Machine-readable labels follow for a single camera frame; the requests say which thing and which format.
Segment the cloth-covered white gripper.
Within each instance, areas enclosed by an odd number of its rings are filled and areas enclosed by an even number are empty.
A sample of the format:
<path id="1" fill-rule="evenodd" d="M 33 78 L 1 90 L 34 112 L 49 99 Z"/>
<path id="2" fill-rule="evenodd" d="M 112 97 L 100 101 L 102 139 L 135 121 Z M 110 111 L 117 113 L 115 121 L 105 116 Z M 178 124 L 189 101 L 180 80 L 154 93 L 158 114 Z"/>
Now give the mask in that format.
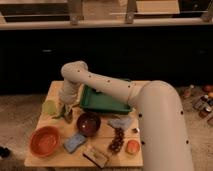
<path id="1" fill-rule="evenodd" d="M 61 89 L 59 90 L 60 101 L 67 105 L 73 104 L 78 97 L 79 88 L 79 83 L 64 81 Z"/>

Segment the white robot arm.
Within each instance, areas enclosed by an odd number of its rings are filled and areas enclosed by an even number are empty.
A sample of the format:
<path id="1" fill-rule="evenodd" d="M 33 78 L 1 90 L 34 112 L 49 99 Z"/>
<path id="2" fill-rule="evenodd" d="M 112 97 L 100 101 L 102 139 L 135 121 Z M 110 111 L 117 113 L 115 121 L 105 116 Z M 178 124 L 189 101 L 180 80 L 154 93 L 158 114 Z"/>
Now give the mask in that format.
<path id="1" fill-rule="evenodd" d="M 99 90 L 137 111 L 144 171 L 194 171 L 181 99 L 164 81 L 143 85 L 88 71 L 83 61 L 63 65 L 60 100 L 71 104 L 80 85 Z"/>

